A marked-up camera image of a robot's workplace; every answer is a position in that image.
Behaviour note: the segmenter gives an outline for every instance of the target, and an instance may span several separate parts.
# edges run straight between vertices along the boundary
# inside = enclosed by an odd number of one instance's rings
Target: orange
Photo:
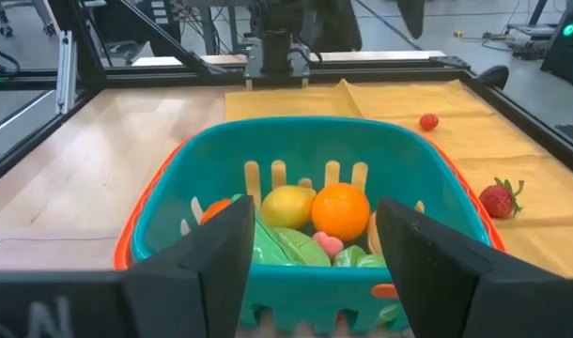
[[[369,217],[370,203],[364,192],[348,183],[324,187],[312,205],[312,222],[316,230],[344,242],[360,236]]]
[[[208,209],[205,210],[205,212],[203,213],[203,217],[201,217],[201,225],[209,221],[209,219],[217,215],[220,211],[224,210],[224,208],[228,207],[229,205],[230,205],[229,198],[221,199],[217,202],[211,203],[211,206],[209,206]]]

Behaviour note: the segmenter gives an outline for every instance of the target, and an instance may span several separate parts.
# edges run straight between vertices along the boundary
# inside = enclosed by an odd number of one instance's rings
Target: teal basket
[[[375,207],[391,197],[470,238],[491,245],[487,230],[439,151],[413,131],[377,121],[337,117],[273,117],[224,123],[202,131],[176,154],[145,203],[132,233],[132,258],[139,262],[176,243],[185,226],[198,226],[201,209],[246,193],[244,165],[259,168],[261,196],[271,190],[271,166],[282,161],[286,183],[309,178],[324,186],[327,163],[340,164],[339,180],[351,182],[353,166],[367,165],[365,193]],[[394,309],[389,330],[409,327],[397,298],[376,298],[377,284],[390,284],[387,269],[252,265],[240,313],[243,326],[257,325],[272,310],[278,330],[309,323],[331,334],[344,315],[353,333],[377,326]]]

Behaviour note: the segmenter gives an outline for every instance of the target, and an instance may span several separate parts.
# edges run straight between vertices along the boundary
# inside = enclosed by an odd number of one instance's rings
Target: green plastic vegetable
[[[335,258],[333,265],[335,267],[352,268],[357,265],[360,257],[365,255],[364,249],[357,245],[351,245],[344,251],[340,252]]]
[[[276,236],[283,243],[283,248],[288,250],[290,256],[306,266],[329,267],[331,258],[315,240],[304,233],[286,227],[274,227]]]
[[[384,325],[388,322],[394,321],[399,313],[397,305],[387,306],[380,310],[379,320],[377,320],[377,325]]]
[[[360,257],[355,266],[358,268],[387,268],[387,263],[381,254],[368,254]]]
[[[236,194],[231,201],[238,200],[242,194]],[[253,244],[254,264],[299,266],[300,263],[285,250],[278,237],[269,229],[256,211],[256,232]]]

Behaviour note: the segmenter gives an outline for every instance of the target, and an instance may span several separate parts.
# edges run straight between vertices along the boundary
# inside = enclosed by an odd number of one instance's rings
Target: metal frame
[[[243,72],[245,64],[210,65],[193,53],[185,51],[178,43],[156,26],[149,18],[138,12],[126,0],[110,0],[110,6],[123,10],[128,17],[148,34],[165,44],[173,56],[184,66],[132,67],[104,69],[99,60],[90,35],[86,30],[85,17],[75,0],[50,0],[51,8],[59,27],[71,32],[75,40],[77,72],[80,75],[75,87],[83,89],[76,104],[66,114],[58,114],[47,125],[33,132],[15,146],[0,161],[0,176],[21,160],[29,151],[44,141],[63,122],[80,110],[82,106],[107,88],[136,88],[162,86],[205,86],[205,85],[245,85]],[[60,75],[66,72],[61,69]],[[14,79],[0,83],[3,89],[53,89],[56,85],[54,72],[24,72]],[[504,117],[543,146],[554,157],[573,171],[573,142],[553,127],[547,126],[524,110],[502,90],[487,86],[460,62],[447,62],[442,58],[382,61],[339,61],[325,62],[310,68],[311,84],[337,83],[341,79],[349,82],[445,82],[460,80],[480,98],[498,110]],[[60,81],[67,86],[71,81]],[[280,81],[270,85],[284,85]]]

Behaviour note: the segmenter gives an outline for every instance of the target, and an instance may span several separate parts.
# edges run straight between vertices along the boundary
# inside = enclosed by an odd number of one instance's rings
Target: wooden table
[[[439,52],[331,54],[326,59],[424,58]],[[209,62],[242,62],[239,56],[213,56]],[[146,59],[134,65],[172,64]],[[67,240],[65,253],[81,259],[42,263],[38,252],[23,254],[11,267],[111,267],[113,238],[141,190],[171,150],[187,136],[222,123],[225,91],[243,87],[111,89],[78,114],[0,179],[0,238],[33,239],[46,234],[37,251]],[[573,276],[573,224],[500,228],[508,251],[545,269]],[[81,249],[73,240],[106,240],[107,249]],[[24,242],[9,243],[6,256]],[[80,250],[95,252],[81,253]]]

